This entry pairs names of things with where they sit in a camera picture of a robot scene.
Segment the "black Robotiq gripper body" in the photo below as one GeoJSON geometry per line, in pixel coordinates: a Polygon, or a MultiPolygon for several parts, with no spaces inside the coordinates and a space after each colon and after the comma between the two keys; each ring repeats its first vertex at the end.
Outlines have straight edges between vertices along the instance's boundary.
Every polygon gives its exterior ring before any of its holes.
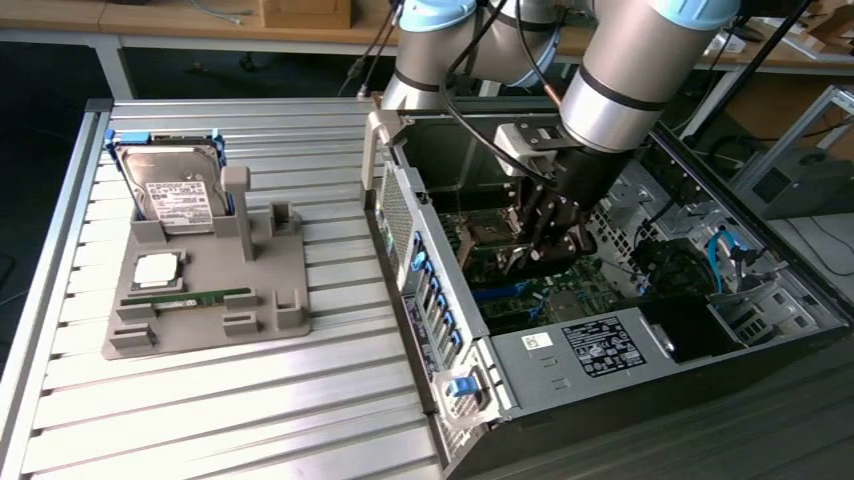
{"type": "Polygon", "coordinates": [[[583,211],[609,193],[633,152],[606,153],[590,147],[561,149],[554,159],[553,190],[583,211]]]}

